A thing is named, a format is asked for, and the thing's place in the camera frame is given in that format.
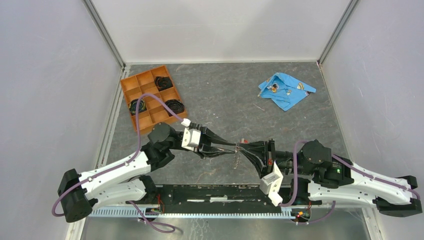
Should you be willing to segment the metal key holder plate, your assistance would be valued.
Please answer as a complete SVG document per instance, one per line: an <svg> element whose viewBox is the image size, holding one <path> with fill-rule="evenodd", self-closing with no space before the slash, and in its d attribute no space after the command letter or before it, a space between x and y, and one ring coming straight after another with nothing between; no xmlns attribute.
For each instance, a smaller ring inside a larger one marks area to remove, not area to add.
<svg viewBox="0 0 424 240"><path fill-rule="evenodd" d="M232 168L235 170L238 168L240 162L240 148L238 145L234 147L234 159L232 163Z"/></svg>

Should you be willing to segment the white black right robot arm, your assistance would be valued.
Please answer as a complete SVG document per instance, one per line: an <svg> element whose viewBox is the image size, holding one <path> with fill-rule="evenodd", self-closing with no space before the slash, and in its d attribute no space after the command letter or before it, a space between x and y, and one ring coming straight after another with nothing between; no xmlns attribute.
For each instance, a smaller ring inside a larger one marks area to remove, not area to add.
<svg viewBox="0 0 424 240"><path fill-rule="evenodd" d="M367 170L318 140L300 140L291 152L276 150L273 140L236 147L253 164L260 190L276 207L347 203L374 206L380 214L398 218L423 212L414 176Z"/></svg>

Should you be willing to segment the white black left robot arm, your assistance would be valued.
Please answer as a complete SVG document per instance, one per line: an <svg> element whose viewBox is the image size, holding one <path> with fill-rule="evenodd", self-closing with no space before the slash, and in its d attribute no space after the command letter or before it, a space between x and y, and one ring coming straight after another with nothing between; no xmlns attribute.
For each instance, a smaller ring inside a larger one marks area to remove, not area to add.
<svg viewBox="0 0 424 240"><path fill-rule="evenodd" d="M166 166L175 158L173 150L192 152L201 159L234 153L222 146L234 146L235 143L196 123L178 131L160 122L147 137L146 144L111 164L81 173L74 168L66 171L57 190L58 199L52 207L52 215L73 223L106 205L139 200L153 203L157 190L134 178Z"/></svg>

